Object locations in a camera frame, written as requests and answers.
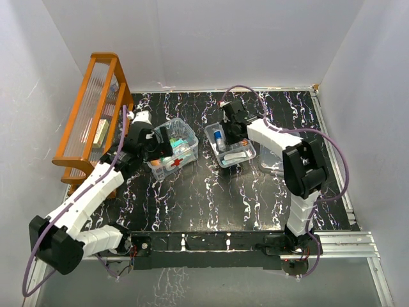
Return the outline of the clear divided organizer tray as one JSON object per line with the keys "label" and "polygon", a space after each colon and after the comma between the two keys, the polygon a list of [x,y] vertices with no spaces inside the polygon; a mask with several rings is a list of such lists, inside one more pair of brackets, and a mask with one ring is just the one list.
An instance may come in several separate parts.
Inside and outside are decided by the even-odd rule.
{"label": "clear divided organizer tray", "polygon": [[222,168],[249,161],[256,156],[256,150],[248,139],[231,141],[220,123],[207,125],[204,132]]}

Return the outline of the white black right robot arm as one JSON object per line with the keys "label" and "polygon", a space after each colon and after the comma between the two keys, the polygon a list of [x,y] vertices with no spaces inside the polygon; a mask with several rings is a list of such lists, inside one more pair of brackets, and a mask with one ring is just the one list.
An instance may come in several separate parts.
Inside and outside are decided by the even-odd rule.
{"label": "white black right robot arm", "polygon": [[284,249],[301,253],[313,235],[313,210],[329,176],[319,144],[285,132],[266,118],[250,114],[239,101],[222,101],[219,107],[224,113],[221,124],[228,140],[257,142],[282,159],[284,182],[291,194]]}

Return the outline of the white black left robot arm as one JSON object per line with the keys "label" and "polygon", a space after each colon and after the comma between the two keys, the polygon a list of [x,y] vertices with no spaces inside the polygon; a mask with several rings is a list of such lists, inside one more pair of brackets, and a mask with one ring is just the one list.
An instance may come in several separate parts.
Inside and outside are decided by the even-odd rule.
{"label": "white black left robot arm", "polygon": [[47,217],[35,216],[29,223],[32,256],[60,274],[71,273],[84,257],[105,250],[127,254],[132,239],[121,226],[83,231],[90,215],[135,173],[141,164],[173,154],[165,126],[146,122],[130,125],[128,133],[101,156],[94,170],[77,190]]}

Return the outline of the clear medicine kit box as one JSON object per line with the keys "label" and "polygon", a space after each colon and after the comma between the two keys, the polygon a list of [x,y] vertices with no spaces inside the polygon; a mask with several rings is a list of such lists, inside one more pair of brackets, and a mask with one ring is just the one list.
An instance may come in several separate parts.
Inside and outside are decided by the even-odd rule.
{"label": "clear medicine kit box", "polygon": [[173,149],[171,157],[161,157],[159,160],[148,162],[153,176],[159,182],[176,172],[186,164],[198,159],[199,140],[192,128],[181,118],[173,118],[154,129],[160,137],[160,128],[166,129]]}

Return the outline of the teal bandage packet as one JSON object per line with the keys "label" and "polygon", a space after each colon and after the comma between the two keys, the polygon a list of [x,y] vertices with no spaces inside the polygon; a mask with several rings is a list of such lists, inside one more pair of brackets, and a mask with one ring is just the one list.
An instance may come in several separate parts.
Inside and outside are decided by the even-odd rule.
{"label": "teal bandage packet", "polygon": [[174,155],[180,155],[189,148],[189,143],[186,139],[170,139]]}

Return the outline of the white paper leaflet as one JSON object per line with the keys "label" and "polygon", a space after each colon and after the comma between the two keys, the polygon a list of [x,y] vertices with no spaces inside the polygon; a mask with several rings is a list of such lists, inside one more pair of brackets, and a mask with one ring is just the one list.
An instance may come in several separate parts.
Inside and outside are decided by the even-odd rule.
{"label": "white paper leaflet", "polygon": [[246,158],[247,154],[245,152],[235,152],[235,153],[228,153],[224,156],[225,161],[233,161],[236,159],[243,159]]}

